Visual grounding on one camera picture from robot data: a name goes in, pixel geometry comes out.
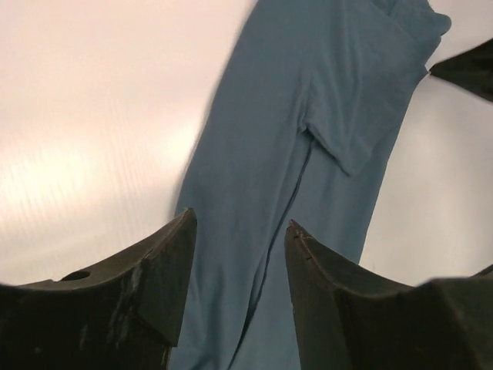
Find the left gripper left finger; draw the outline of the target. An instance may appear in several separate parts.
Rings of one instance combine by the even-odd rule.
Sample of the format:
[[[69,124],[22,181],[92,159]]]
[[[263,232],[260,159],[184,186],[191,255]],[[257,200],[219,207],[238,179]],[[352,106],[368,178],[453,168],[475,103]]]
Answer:
[[[165,369],[179,341],[196,241],[182,212],[60,281],[1,287],[3,369]]]

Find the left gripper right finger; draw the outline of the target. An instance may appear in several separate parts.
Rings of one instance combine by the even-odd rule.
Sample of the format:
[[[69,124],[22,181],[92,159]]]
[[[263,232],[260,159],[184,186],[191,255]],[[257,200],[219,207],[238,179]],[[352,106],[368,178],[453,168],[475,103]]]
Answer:
[[[381,277],[291,222],[285,255],[304,369],[492,369],[492,270],[417,287]]]

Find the grey-blue t-shirt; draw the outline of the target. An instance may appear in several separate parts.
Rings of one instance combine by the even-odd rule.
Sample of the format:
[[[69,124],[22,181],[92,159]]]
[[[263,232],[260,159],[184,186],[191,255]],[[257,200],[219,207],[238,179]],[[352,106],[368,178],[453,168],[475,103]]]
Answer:
[[[412,94],[450,26],[426,1],[254,6],[178,199],[197,237],[170,368],[299,368],[288,224],[359,261]]]

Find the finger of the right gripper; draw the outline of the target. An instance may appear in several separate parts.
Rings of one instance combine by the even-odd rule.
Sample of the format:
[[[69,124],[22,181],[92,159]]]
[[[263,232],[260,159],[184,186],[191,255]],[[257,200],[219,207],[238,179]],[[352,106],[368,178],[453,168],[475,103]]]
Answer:
[[[493,40],[436,63],[430,74],[474,95],[492,101]]]

